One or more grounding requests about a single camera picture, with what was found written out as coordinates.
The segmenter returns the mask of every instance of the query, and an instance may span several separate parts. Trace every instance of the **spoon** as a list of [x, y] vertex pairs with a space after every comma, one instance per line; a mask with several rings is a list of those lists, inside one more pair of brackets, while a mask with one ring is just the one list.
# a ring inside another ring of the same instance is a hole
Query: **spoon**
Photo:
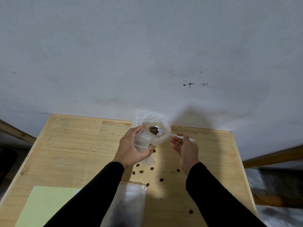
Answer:
[[175, 135], [175, 134], [171, 134], [171, 133], [166, 133], [166, 132], [163, 132], [163, 130], [162, 130], [162, 129], [160, 129], [160, 127], [158, 127], [158, 126], [155, 126], [155, 127], [157, 127], [157, 128], [158, 128], [158, 131], [159, 131], [159, 133], [157, 133], [157, 135], [161, 135], [161, 134], [167, 134], [167, 135], [171, 135], [171, 136], [176, 136], [176, 137], [178, 137], [179, 139], [183, 139], [183, 136], [181, 136], [181, 135]]

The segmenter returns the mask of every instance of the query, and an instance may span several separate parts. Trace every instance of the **black long-sleeve shirt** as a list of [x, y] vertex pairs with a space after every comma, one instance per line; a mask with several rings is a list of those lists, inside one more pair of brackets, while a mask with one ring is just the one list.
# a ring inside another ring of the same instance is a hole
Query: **black long-sleeve shirt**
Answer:
[[[122, 164], [118, 162], [107, 164], [44, 227], [100, 227], [116, 194], [123, 172]], [[222, 224], [265, 226], [227, 191], [202, 163], [197, 163], [191, 168], [186, 180], [186, 190], [209, 227]]]

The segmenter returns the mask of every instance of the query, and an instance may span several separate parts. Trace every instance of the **white wall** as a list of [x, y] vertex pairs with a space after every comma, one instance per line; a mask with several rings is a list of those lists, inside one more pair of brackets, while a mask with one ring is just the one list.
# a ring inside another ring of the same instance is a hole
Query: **white wall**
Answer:
[[302, 9], [0, 0], [0, 119], [37, 136], [51, 113], [132, 120], [149, 110], [232, 131], [243, 160], [302, 144]]

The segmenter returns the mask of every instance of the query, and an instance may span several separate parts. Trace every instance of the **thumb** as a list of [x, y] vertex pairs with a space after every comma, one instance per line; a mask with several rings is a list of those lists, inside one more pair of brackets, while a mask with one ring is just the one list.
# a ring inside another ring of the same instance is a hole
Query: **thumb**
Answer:
[[183, 143], [184, 143], [184, 144], [190, 143], [190, 141], [189, 141], [189, 136], [188, 136], [188, 135], [183, 135]]
[[149, 157], [152, 153], [152, 148], [147, 148], [144, 152], [140, 153], [139, 158], [140, 161], [146, 159], [147, 157]]

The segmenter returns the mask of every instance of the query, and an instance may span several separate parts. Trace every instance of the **clear plastic bag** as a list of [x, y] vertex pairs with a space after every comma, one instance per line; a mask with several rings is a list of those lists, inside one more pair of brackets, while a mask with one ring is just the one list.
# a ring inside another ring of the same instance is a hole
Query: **clear plastic bag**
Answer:
[[[171, 127], [167, 120], [157, 113], [140, 114], [134, 119], [131, 124], [132, 127], [137, 127], [141, 125], [143, 125], [144, 128], [134, 137], [134, 145], [137, 151], [139, 152], [144, 152], [150, 144], [159, 145], [169, 138], [169, 135], [167, 134], [152, 134], [149, 131], [149, 128], [151, 126], [159, 126], [163, 130], [163, 132], [171, 133]], [[148, 166], [156, 162], [154, 160], [154, 157], [151, 155], [147, 159], [141, 161], [141, 163], [145, 166]]]
[[141, 227], [147, 187], [120, 183], [100, 227]]

